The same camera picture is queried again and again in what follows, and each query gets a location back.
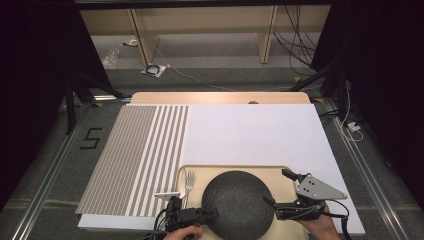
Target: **wooden tray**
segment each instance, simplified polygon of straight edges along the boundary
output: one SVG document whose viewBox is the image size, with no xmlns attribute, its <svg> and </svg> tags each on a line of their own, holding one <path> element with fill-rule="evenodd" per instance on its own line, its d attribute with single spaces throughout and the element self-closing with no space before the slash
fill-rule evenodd
<svg viewBox="0 0 424 240">
<path fill-rule="evenodd" d="M 261 179 L 271 191 L 276 202 L 293 202 L 296 200 L 295 183 L 281 174 L 284 166 L 205 166 L 187 165 L 178 170 L 175 191 L 178 191 L 180 181 L 185 171 L 193 171 L 195 184 L 190 192 L 187 208 L 201 207 L 202 195 L 209 182 L 221 173 L 239 170 L 251 173 Z M 206 226 L 202 226 L 204 235 L 202 240 L 220 239 Z M 279 221 L 274 216 L 274 221 L 269 230 L 260 239 L 269 240 L 302 240 L 309 239 L 306 229 L 294 221 Z"/>
</svg>

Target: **striped mat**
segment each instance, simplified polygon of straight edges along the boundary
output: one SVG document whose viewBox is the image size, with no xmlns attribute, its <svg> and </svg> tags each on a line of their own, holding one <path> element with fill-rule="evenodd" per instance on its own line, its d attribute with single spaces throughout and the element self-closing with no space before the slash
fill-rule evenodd
<svg viewBox="0 0 424 240">
<path fill-rule="evenodd" d="M 189 106 L 123 106 L 77 214 L 155 217 L 171 192 Z"/>
</svg>

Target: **silver fork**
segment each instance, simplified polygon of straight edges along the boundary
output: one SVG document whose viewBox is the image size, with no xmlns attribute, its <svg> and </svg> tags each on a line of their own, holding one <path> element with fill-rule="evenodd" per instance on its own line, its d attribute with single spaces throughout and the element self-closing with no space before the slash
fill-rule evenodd
<svg viewBox="0 0 424 240">
<path fill-rule="evenodd" d="M 188 171 L 186 175 L 186 194 L 185 194 L 184 208 L 187 207 L 188 196 L 191 190 L 193 190 L 193 187 L 194 187 L 194 172 Z"/>
</svg>

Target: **metal frame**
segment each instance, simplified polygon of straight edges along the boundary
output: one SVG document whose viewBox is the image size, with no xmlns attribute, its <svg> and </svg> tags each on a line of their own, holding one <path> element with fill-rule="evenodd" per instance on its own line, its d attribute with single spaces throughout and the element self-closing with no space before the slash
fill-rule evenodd
<svg viewBox="0 0 424 240">
<path fill-rule="evenodd" d="M 20 220 L 13 235 L 13 240 L 23 240 L 28 238 L 37 220 L 37 217 L 43 208 L 44 202 L 47 199 L 47 196 L 49 195 L 50 190 L 52 189 L 53 184 L 56 181 L 57 176 L 59 175 L 60 170 L 62 169 L 63 163 L 65 162 L 68 156 L 70 147 L 79 130 L 79 126 L 83 121 L 85 115 L 87 114 L 89 108 L 90 104 L 84 104 L 83 106 L 81 106 L 80 114 L 78 117 L 78 121 L 76 121 L 75 127 L 73 128 L 71 133 L 65 137 L 65 140 L 63 141 L 52 165 L 50 166 L 50 169 L 44 177 L 40 188 L 35 194 L 34 199 L 32 199 L 30 205 L 26 209 L 24 216 Z"/>
<path fill-rule="evenodd" d="M 326 107 L 329 111 L 337 109 L 335 103 L 331 99 L 327 99 Z M 356 145 L 356 142 L 347 140 L 343 136 L 341 132 L 341 124 L 342 123 L 339 119 L 336 119 L 334 121 L 334 125 L 336 126 L 337 131 L 339 132 L 340 137 L 342 138 L 342 141 L 346 145 L 346 148 L 349 151 L 352 160 L 355 163 L 355 166 L 358 169 L 358 172 L 361 175 L 361 178 L 368 189 L 370 196 L 374 200 L 375 206 L 381 214 L 381 218 L 383 219 L 384 223 L 387 226 L 387 229 L 392 235 L 392 238 L 400 240 L 409 239 L 405 228 L 400 222 L 399 216 L 397 215 L 389 199 L 387 199 L 387 197 L 385 196 L 380 184 L 378 184 L 374 173 L 368 166 L 367 161 L 362 155 L 359 147 Z M 345 134 L 347 134 L 348 137 L 352 138 L 352 135 L 349 131 L 345 131 Z"/>
</svg>

